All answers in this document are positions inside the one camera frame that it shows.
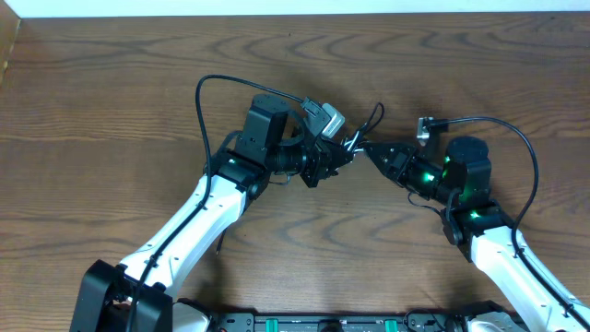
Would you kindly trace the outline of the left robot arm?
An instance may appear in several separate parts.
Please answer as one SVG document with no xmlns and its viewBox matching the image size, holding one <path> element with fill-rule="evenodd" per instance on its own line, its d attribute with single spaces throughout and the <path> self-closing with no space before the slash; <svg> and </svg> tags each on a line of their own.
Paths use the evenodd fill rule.
<svg viewBox="0 0 590 332">
<path fill-rule="evenodd" d="M 328 103 L 301 102 L 300 117 L 279 97 L 258 94 L 244 127 L 225 138 L 188 200 L 145 244 L 112 266 L 96 261 L 82 279 L 73 331 L 205 331 L 211 314 L 178 292 L 207 248 L 259 197 L 274 174 L 309 187 L 351 162 L 333 136 L 345 122 Z"/>
</svg>

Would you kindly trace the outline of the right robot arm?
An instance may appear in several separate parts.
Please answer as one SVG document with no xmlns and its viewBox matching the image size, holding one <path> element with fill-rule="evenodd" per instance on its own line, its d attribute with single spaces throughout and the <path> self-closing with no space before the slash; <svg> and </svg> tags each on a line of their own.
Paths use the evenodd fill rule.
<svg viewBox="0 0 590 332">
<path fill-rule="evenodd" d="M 515 221 L 491 198 L 491 163 L 483 140 L 452 139 L 443 165 L 406 143 L 368 143 L 364 150 L 387 179 L 444 206 L 439 215 L 448 242 L 494 282 L 529 330 L 588 330 L 588 306 L 543 265 Z"/>
</svg>

